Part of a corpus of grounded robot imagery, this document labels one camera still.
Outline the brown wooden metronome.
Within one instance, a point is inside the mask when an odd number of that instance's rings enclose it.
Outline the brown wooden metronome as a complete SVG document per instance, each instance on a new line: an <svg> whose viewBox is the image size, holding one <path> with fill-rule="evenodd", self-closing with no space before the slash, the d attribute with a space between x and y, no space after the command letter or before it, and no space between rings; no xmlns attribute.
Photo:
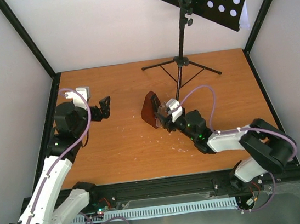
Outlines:
<svg viewBox="0 0 300 224"><path fill-rule="evenodd" d="M144 99L141 109L141 118L153 128L159 128L160 120L157 119L155 113L158 112L161 101L154 91L149 91Z"/></svg>

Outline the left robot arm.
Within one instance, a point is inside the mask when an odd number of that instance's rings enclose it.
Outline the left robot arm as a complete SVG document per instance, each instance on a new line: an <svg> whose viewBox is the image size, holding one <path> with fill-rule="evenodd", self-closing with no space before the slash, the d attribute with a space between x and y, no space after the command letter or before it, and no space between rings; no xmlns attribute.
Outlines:
<svg viewBox="0 0 300 224"><path fill-rule="evenodd" d="M88 182L76 183L59 206L56 206L56 201L90 123L109 118L110 100L107 96L99 101L98 106L91 107L75 99L57 105L43 170L30 202L15 224L71 224L81 210L93 210L99 205L95 184Z"/></svg>

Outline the clear plastic metronome cover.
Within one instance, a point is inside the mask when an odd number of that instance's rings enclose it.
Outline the clear plastic metronome cover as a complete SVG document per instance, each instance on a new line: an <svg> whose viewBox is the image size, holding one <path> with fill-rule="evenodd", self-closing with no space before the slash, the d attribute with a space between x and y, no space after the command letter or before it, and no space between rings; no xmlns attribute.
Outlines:
<svg viewBox="0 0 300 224"><path fill-rule="evenodd" d="M172 122L172 115L169 114L169 107L166 105L166 102L162 102L158 110L154 113L156 116L156 125L160 128L164 128L167 124Z"/></svg>

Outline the white sheet music paper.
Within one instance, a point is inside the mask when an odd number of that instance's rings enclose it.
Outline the white sheet music paper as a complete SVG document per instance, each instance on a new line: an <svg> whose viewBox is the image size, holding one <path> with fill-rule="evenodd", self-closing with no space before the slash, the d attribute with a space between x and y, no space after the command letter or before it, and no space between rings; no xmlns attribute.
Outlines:
<svg viewBox="0 0 300 224"><path fill-rule="evenodd" d="M246 1L244 1L243 7L242 7L240 20L239 20L239 26L240 26L240 29L242 29L242 28L250 29L250 22L249 22L249 17L248 17L248 13L247 13Z"/></svg>

